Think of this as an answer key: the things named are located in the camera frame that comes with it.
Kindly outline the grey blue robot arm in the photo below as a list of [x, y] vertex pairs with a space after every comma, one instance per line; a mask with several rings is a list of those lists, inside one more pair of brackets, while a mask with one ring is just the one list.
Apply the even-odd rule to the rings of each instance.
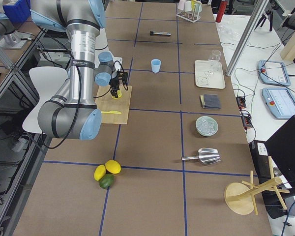
[[0, 13], [0, 39], [2, 38], [9, 46], [14, 46], [21, 41], [10, 19], [5, 14]]
[[32, 0], [31, 18], [40, 27], [65, 32], [70, 41], [70, 75], [57, 93], [42, 104], [38, 125], [54, 138], [94, 139], [102, 115], [93, 85], [111, 86], [117, 97], [127, 73], [115, 67], [105, 34], [106, 5], [100, 0]]

